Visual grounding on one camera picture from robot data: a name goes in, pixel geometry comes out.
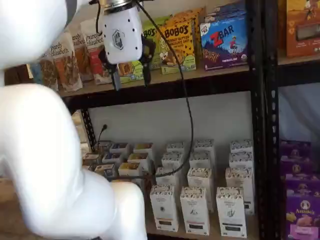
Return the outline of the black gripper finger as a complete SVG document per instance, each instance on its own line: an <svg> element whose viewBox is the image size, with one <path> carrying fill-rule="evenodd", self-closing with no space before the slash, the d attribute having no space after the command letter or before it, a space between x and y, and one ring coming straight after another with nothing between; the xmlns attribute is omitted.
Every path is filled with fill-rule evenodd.
<svg viewBox="0 0 320 240"><path fill-rule="evenodd" d="M145 86L151 82L150 65L155 54L155 49L156 44L153 40L142 37L142 73Z"/></svg>
<svg viewBox="0 0 320 240"><path fill-rule="evenodd" d="M118 91L122 87L122 84L118 74L117 64L112 64L108 61L107 54L104 48L100 51L100 53L98 54L98 57L103 67L108 71L111 77L112 85L114 89Z"/></svg>

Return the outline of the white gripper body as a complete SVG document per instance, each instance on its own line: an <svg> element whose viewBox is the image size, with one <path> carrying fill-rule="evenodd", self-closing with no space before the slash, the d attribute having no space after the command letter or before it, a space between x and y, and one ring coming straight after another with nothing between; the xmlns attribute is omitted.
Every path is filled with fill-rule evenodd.
<svg viewBox="0 0 320 240"><path fill-rule="evenodd" d="M136 6L102 16L106 58L111 64L137 61L142 56L142 23Z"/></svg>

